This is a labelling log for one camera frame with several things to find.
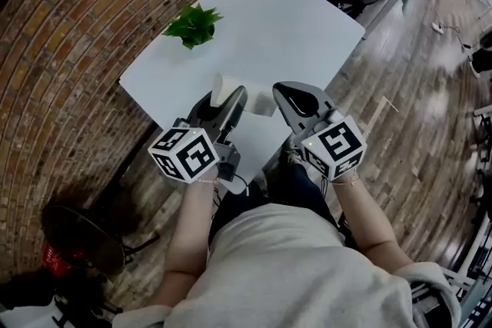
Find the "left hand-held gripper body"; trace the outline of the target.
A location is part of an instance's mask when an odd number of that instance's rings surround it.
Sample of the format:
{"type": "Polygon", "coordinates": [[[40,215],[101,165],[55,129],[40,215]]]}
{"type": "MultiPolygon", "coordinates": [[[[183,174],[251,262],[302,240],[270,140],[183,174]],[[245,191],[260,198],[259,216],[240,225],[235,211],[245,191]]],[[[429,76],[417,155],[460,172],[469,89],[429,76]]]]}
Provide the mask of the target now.
{"type": "Polygon", "coordinates": [[[148,149],[164,175],[191,184],[211,167],[218,167],[218,178],[232,182],[241,155],[230,140],[238,126],[241,110],[193,110],[179,118],[171,129],[160,134],[148,149]]]}

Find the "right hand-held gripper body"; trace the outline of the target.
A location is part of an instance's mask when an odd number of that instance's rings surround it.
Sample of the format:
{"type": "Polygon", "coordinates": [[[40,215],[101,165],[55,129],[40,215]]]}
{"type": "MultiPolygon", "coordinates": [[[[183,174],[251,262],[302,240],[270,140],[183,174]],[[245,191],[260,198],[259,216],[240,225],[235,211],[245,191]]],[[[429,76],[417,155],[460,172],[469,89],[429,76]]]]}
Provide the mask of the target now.
{"type": "Polygon", "coordinates": [[[324,119],[296,143],[303,159],[329,181],[355,169],[367,149],[355,120],[349,115],[344,116],[338,108],[329,110],[324,119]]]}

